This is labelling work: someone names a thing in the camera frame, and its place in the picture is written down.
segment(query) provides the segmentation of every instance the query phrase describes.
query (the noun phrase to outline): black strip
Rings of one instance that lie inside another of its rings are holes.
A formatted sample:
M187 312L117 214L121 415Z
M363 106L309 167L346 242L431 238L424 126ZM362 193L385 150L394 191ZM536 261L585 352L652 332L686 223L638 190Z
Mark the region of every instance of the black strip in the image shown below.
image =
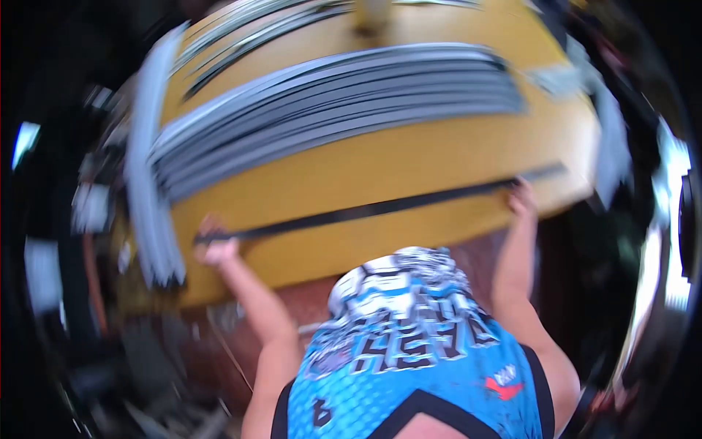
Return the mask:
M543 373L541 362L530 347L520 344L526 361L529 362L531 376L534 378L534 388L536 389L536 404L538 405L538 417L541 420L541 435L545 439L551 439L556 434L556 418L553 412L553 399L551 390L548 388L546 374Z
M565 168L563 167L563 165L558 163L550 166L545 166L541 169L523 173L522 177L524 177L527 180L533 180L536 178L548 176L553 173L559 173L564 169ZM428 206L430 204L445 202L456 198L472 197L475 195L492 192L495 189L510 187L514 184L514 178L506 178L503 180L491 181L489 183L483 183L479 185L465 186L463 188L442 190L439 192L432 192L429 194L412 195L410 197L405 198L396 198L388 201L365 204L364 206L348 207L346 209L324 212L323 214L305 216L290 221L283 221L282 223L264 225L263 227L243 230L239 232L218 232L207 235L196 235L194 243L209 244L212 241L227 241L232 239L233 237L242 240L250 240L253 238L263 237L267 235L276 235L279 233L292 232L294 230L302 230L306 228L318 227L321 225L342 223L344 221L351 221L355 219L368 218L371 216L390 214L392 212L403 211L415 207Z
M270 439L283 439L288 437L288 398L290 398L290 389L293 388L293 378L287 386L283 387L283 391L278 397L278 403L275 405L275 413L273 414L273 425L270 429Z
M495 430L458 405L451 404L431 393L415 390L371 433L368 439L395 437L417 413L428 414L470 439L500 438Z

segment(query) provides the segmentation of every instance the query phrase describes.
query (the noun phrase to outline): logo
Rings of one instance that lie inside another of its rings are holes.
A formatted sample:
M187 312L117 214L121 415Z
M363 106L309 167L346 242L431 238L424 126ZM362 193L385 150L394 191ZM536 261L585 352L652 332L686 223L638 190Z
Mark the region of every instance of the logo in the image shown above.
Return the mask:
M517 368L514 365L506 365L500 369L494 378L485 380L485 388L496 392L502 401L509 401L524 388L523 383L509 384L517 376Z

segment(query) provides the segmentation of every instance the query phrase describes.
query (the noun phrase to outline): wire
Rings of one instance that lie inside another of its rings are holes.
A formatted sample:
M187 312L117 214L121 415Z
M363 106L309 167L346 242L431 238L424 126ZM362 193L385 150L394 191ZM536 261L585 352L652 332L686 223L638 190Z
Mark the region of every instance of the wire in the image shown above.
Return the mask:
M214 332L215 336L217 337L217 340L220 342L220 345L222 345L222 348L224 348L224 351L227 353L227 356L234 363L234 367L237 368L237 370L241 374L241 377L244 379L244 383L246 383L246 386L251 391L251 395L253 395L253 387L251 386L251 383L249 383L249 380L246 379L246 375L244 375L244 371L241 369L239 362L237 361L236 358L234 358L234 354L232 353L232 350L229 349L229 346L227 345L227 341L224 339L222 332L220 332L219 328L217 327L217 325L213 321L212 313L211 313L211 310L209 307L207 308L207 321L210 323L210 327L212 328L212 332Z

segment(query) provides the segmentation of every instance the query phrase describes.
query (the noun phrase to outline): hand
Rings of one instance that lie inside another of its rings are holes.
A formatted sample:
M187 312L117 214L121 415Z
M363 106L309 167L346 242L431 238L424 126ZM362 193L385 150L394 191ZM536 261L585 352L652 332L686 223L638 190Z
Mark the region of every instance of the hand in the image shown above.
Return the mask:
M200 235L223 231L222 221L213 214L207 214L200 223ZM239 240L232 238L228 241L212 241L209 245L198 244L195 246L194 253L201 264L219 267L224 262L233 261L239 257Z
M531 185L522 177L517 177L517 184L510 193L508 206L518 218L536 218L536 200Z

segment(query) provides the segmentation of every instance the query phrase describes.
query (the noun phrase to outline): bare shoulder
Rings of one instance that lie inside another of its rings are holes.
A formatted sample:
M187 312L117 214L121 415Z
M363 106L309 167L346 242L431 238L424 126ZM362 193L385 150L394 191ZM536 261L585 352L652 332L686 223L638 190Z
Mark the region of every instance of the bare shoulder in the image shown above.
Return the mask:
M580 400L580 379L568 357L552 342L534 349L548 382L553 401L556 437L568 425Z

